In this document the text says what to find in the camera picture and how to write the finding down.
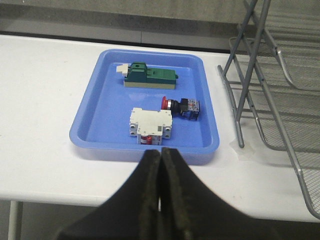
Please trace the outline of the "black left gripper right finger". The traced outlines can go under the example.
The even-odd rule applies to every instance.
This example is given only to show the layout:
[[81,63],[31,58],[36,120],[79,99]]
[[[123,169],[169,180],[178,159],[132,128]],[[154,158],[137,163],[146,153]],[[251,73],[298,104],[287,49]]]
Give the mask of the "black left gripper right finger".
[[235,209],[212,192],[177,149],[161,151],[161,211],[170,240],[276,240],[267,223]]

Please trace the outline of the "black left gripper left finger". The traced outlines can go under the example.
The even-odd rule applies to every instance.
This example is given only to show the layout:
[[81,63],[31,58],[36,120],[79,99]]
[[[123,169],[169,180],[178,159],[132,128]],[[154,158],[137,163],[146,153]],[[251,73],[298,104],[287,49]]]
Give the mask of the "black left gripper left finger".
[[157,177],[161,155],[146,150],[118,191],[96,210],[63,229],[59,240],[157,239]]

